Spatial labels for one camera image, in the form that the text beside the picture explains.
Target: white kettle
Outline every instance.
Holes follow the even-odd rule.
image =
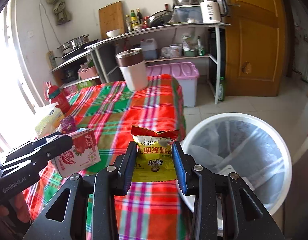
[[[227,15],[228,5],[226,0],[221,0],[224,5],[224,13],[221,14],[217,0],[199,0],[204,23],[221,23],[222,17]]]

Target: white bowl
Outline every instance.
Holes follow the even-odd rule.
[[[113,31],[109,31],[106,33],[108,37],[110,38],[114,38],[115,36],[119,35],[119,29],[113,30]]]

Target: human hand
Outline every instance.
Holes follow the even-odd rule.
[[[23,192],[17,194],[14,197],[14,205],[16,208],[16,214],[18,216],[18,219],[23,222],[27,223],[30,220],[30,213],[29,213],[29,208],[27,206],[27,203],[24,200],[24,195]],[[0,216],[7,216],[9,214],[9,210],[1,205],[0,206]]]

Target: juice box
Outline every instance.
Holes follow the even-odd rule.
[[[93,129],[80,128],[67,135],[73,139],[72,148],[51,160],[62,178],[101,161]]]

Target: red bag top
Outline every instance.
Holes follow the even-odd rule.
[[[131,134],[133,136],[153,136],[153,137],[163,137],[163,138],[171,138],[172,141],[176,140],[178,138],[179,130],[174,130],[174,131],[152,131],[147,128],[143,127],[138,127],[136,125],[132,125],[132,131]]]

